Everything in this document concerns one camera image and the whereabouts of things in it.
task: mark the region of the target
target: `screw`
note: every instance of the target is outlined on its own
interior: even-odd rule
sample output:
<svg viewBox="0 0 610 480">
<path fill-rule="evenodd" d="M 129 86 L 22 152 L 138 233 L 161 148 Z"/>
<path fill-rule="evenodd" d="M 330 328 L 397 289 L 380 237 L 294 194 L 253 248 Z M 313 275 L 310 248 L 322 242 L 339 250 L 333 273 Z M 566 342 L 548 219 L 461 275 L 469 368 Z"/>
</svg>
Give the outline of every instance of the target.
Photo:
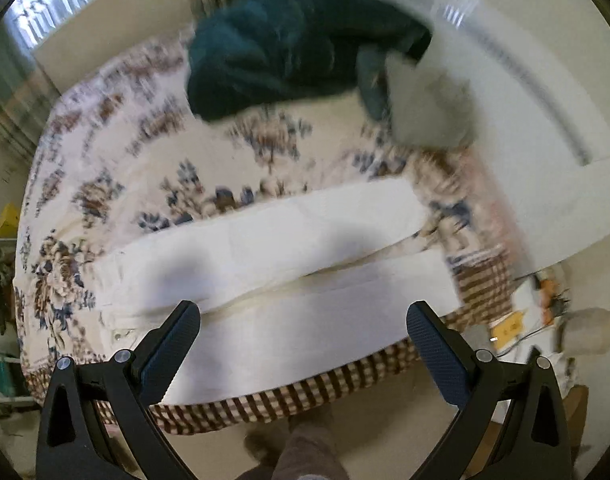
<svg viewBox="0 0 610 480">
<path fill-rule="evenodd" d="M 492 352 L 483 349 L 477 350 L 476 359 L 478 359 L 482 363 L 489 363 L 490 361 L 492 361 Z"/>
<path fill-rule="evenodd" d="M 117 363 L 126 363 L 130 360 L 131 352 L 129 350 L 118 350 L 114 355 L 114 360 Z"/>
<path fill-rule="evenodd" d="M 550 361 L 543 356 L 536 358 L 536 364 L 539 368 L 542 368 L 543 370 L 547 370 L 551 366 Z"/>
<path fill-rule="evenodd" d="M 71 359 L 69 357 L 61 357 L 56 363 L 56 366 L 58 367 L 58 370 L 64 370 L 65 368 L 69 367 L 70 364 Z"/>
</svg>

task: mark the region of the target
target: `yellow object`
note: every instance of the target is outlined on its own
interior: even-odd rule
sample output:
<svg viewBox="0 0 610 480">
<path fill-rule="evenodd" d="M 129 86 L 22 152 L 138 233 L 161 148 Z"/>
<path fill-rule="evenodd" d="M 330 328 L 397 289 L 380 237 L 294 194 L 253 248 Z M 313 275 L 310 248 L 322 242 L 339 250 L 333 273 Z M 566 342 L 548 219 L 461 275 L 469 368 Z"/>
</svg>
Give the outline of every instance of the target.
<svg viewBox="0 0 610 480">
<path fill-rule="evenodd" d="M 9 203 L 0 213 L 0 238 L 16 238 L 20 212 L 14 204 Z"/>
<path fill-rule="evenodd" d="M 523 315 L 522 312 L 514 312 L 492 327 L 490 333 L 492 334 L 492 343 L 496 350 L 500 350 L 521 334 L 523 331 Z"/>
</svg>

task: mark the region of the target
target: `gray cylindrical object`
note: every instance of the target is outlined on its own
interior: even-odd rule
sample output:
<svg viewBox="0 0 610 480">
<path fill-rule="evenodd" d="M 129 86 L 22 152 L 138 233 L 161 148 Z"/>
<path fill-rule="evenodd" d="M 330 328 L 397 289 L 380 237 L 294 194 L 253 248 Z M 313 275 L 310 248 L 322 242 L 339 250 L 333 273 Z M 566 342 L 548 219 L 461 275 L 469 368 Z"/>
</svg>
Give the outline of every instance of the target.
<svg viewBox="0 0 610 480">
<path fill-rule="evenodd" d="M 560 345 L 566 356 L 604 354 L 610 349 L 610 311 L 586 308 L 566 314 Z"/>
</svg>

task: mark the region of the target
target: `folded white sheet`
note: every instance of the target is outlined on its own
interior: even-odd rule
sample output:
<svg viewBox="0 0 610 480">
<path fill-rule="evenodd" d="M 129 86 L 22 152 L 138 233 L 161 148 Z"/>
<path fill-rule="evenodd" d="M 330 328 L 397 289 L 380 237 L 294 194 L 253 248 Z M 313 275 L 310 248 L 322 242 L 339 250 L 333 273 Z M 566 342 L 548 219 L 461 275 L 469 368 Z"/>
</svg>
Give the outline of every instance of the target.
<svg viewBox="0 0 610 480">
<path fill-rule="evenodd" d="M 249 395 L 362 359 L 407 335 L 405 313 L 417 300 L 439 316 L 461 306 L 441 249 L 314 274 L 237 300 L 202 316 L 163 403 Z M 107 354 L 134 348 L 159 324 L 109 331 Z"/>
<path fill-rule="evenodd" d="M 410 303 L 440 316 L 460 307 L 438 248 L 358 261 L 424 220 L 409 182 L 393 178 L 141 238 L 94 264 L 104 350 L 134 348 L 188 299 L 201 332 L 163 403 L 253 394 L 363 358 L 406 336 Z"/>
<path fill-rule="evenodd" d="M 98 258 L 97 306 L 104 319 L 160 319 L 181 300 L 209 312 L 393 245 L 421 229 L 425 215 L 410 182 L 389 178 L 182 225 Z"/>
</svg>

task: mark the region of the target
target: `person's leg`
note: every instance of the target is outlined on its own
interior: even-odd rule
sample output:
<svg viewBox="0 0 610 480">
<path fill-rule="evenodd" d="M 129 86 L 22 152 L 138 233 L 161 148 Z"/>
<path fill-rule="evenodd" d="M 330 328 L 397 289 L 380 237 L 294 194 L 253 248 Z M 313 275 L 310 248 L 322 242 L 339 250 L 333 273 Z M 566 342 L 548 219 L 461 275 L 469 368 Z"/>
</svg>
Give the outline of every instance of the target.
<svg viewBox="0 0 610 480">
<path fill-rule="evenodd" d="M 271 480 L 274 468 L 259 464 L 255 468 L 245 471 L 236 480 Z"/>
<path fill-rule="evenodd" d="M 336 456 L 328 427 L 330 419 L 327 405 L 290 418 L 291 435 L 278 459 L 272 480 L 298 480 L 306 475 L 349 480 Z"/>
</svg>

